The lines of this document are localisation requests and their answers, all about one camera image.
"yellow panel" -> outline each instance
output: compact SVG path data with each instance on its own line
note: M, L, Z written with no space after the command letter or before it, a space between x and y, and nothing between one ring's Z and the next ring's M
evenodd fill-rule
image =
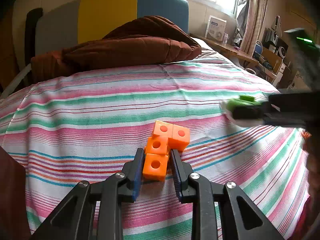
M115 28L137 18L137 0L81 0L78 44L100 40Z

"headboard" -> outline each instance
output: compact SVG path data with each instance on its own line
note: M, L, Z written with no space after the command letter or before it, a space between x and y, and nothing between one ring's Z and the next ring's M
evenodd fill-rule
M115 28L147 15L165 17L188 33L186 0L76 0L37 21L35 55L101 39Z

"orange cube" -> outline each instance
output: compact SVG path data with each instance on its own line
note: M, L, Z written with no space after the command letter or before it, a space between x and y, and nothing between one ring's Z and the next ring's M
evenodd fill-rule
M173 124L167 122L156 121L153 128L152 136L167 136L172 137Z
M143 166L143 177L151 180L164 181L167 173L168 155L146 155Z
M190 129L173 125L172 138L169 138L169 147L183 152L190 143Z
M147 142L147 147L145 154L159 154L159 155L168 155L168 137L167 136L155 136L149 137Z

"bed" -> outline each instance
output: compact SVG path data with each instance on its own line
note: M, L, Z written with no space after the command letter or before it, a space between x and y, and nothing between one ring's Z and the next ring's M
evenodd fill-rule
M262 101L275 92L216 53L77 73L12 94L0 104L0 145L26 168L31 231L77 182L121 170L162 120L190 128L183 161L210 181L236 182L289 237L308 197L301 131L241 128L219 106L239 95ZM123 207L126 240L190 239L192 205L178 202L170 169L164 183L143 181L137 201Z

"desk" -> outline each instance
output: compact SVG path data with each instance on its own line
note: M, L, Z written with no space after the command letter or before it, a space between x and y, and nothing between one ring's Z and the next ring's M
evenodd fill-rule
M258 63L257 67L260 68L268 77L272 78L272 81L276 79L277 76L272 71L261 65L261 63Z
M208 40L205 37L201 37L195 34L190 33L190 37L201 39L205 41L211 48L215 50L220 50L221 54L226 58L230 58L231 56L237 57L238 59L242 59L249 62L248 68L255 67L258 65L258 60L253 57L250 57L248 54L244 53L243 51L236 50L233 46L229 44L219 43L216 41Z

